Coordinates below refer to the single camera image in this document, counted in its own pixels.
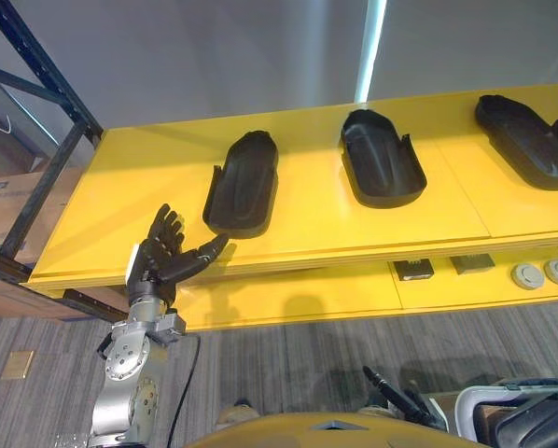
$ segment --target gray wall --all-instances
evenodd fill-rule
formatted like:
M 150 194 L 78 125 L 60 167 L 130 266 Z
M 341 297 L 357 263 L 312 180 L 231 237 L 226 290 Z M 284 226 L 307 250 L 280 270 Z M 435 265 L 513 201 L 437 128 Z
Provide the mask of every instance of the gray wall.
M 14 4 L 106 128 L 354 99 L 365 0 Z M 32 78 L 1 36 L 0 67 Z M 388 1 L 370 99 L 548 82 L 558 0 Z
M 390 0 L 370 98 L 558 82 L 558 0 Z

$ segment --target yellow shelf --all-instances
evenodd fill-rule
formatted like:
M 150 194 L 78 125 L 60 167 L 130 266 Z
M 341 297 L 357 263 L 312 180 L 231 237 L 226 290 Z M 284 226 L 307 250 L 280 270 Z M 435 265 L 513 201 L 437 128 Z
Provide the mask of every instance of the yellow shelf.
M 511 278 L 512 268 L 531 263 L 544 273 L 544 264 L 558 258 L 558 247 L 491 254 L 495 268 L 482 273 L 458 275 L 450 259 L 432 259 L 435 274 L 426 280 L 400 282 L 393 272 L 401 305 L 405 309 L 449 306 L 482 307 L 506 301 L 524 301 L 558 296 L 558 285 L 548 277 L 545 286 L 522 289 Z
M 428 181 L 418 200 L 389 210 L 360 205 L 342 168 L 340 130 L 354 105 L 107 131 L 28 286 L 57 295 L 122 284 L 132 244 L 163 202 L 183 216 L 185 247 L 209 240 L 202 208 L 213 165 L 254 129 L 268 130 L 280 152 L 271 225 L 236 241 L 195 282 L 558 245 L 558 191 L 513 178 L 474 122 L 478 97 L 489 92 L 368 103 L 412 135 Z M 558 85 L 496 92 L 558 118 Z
M 534 290 L 518 287 L 511 268 L 543 269 L 558 247 L 492 254 L 495 267 L 458 275 L 449 259 L 431 260 L 435 274 L 400 282 L 387 263 L 360 263 L 179 287 L 174 307 L 188 329 L 224 329 L 386 315 L 408 315 L 558 300 L 546 278 Z

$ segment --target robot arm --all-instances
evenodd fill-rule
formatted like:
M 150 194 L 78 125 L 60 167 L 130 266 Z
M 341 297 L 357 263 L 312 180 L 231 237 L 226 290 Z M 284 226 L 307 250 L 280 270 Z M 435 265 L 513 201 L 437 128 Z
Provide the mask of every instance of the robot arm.
M 148 237 L 134 247 L 126 286 L 130 312 L 116 322 L 99 347 L 105 384 L 92 413 L 89 447 L 147 446 L 154 427 L 167 345 L 186 323 L 171 308 L 175 284 L 205 269 L 221 253 L 227 235 L 181 252 L 184 240 L 177 213 L 164 204 Z M 106 345 L 113 344 L 105 355 Z

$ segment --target striped carpet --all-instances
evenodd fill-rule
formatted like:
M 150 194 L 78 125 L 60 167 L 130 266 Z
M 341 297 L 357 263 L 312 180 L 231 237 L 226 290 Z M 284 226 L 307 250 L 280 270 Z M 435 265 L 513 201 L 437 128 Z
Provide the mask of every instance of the striped carpet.
M 0 374 L 9 351 L 36 351 L 26 380 L 0 381 L 0 447 L 82 446 L 103 381 L 94 348 L 107 332 L 100 321 L 0 318 Z M 194 347 L 186 339 L 171 349 L 152 447 L 164 446 Z M 425 392 L 558 376 L 558 302 L 205 332 L 174 446 L 211 431 L 239 397 L 262 413 L 354 411 L 369 391 L 363 364 Z

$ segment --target black metal frame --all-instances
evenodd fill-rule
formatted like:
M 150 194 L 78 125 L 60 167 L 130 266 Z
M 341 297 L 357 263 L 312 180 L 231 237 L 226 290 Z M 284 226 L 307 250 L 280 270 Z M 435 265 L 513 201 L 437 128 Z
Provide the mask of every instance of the black metal frame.
M 36 77 L 43 83 L 44 87 L 1 69 L 0 84 L 25 91 L 59 105 L 74 122 L 74 126 L 59 145 L 47 170 L 36 184 L 35 189 L 21 209 L 20 214 L 0 247 L 0 279 L 17 285 L 27 281 L 32 270 L 18 263 L 14 258 L 28 230 L 33 225 L 36 215 L 47 199 L 55 180 L 57 180 L 82 135 L 85 135 L 96 147 L 101 140 L 103 128 L 92 116 L 88 108 L 80 101 L 77 94 L 55 66 L 55 63 L 40 46 L 26 23 L 24 23 L 8 0 L 0 0 L 0 30 L 35 73 Z M 35 294 L 50 299 L 36 292 Z M 124 313 L 121 311 L 73 289 L 65 290 L 63 299 L 58 302 L 107 321 L 121 320 L 124 317 Z

